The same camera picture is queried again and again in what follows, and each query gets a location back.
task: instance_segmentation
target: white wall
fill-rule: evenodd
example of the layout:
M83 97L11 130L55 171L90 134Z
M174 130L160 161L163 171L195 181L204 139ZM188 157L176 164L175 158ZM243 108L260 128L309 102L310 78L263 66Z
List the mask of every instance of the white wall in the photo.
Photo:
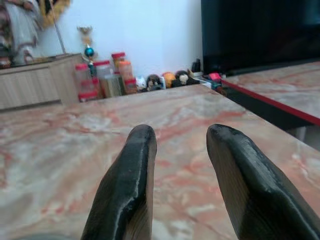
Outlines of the white wall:
M58 26L68 53L84 50L77 26L92 26L99 59L125 51L136 76L202 61L201 0L73 0ZM46 55L62 53L52 27L40 40Z

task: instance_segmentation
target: marble table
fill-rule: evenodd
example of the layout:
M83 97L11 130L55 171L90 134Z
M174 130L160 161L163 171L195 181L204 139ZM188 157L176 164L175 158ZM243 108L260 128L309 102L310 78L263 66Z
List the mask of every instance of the marble table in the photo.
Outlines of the marble table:
M320 126L320 62L229 77L225 85Z
M236 240L206 148L211 124L243 131L320 215L320 152L201 85L0 114L0 239L80 239L130 130L156 132L153 240Z

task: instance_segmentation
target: cabinet door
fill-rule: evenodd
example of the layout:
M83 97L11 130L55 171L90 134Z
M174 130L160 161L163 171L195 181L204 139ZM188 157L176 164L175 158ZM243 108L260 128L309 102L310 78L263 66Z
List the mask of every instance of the cabinet door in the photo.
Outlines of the cabinet door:
M0 75L0 109L59 100L48 68Z

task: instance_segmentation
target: pink marble surface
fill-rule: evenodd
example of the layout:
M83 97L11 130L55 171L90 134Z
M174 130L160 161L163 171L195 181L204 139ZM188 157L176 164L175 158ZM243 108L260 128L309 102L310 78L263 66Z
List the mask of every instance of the pink marble surface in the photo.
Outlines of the pink marble surface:
M130 130L156 132L153 240L235 240L206 149L211 124L243 131L320 215L320 153L204 86L0 115L0 239L80 239Z
M274 100L271 104L276 107L320 125L320 62L243 74L223 82Z

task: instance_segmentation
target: black television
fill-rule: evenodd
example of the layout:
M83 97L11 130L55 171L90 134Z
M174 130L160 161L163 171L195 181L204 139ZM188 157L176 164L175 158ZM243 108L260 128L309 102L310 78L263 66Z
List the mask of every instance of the black television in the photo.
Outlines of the black television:
M201 0L201 14L206 74L320 59L320 0Z

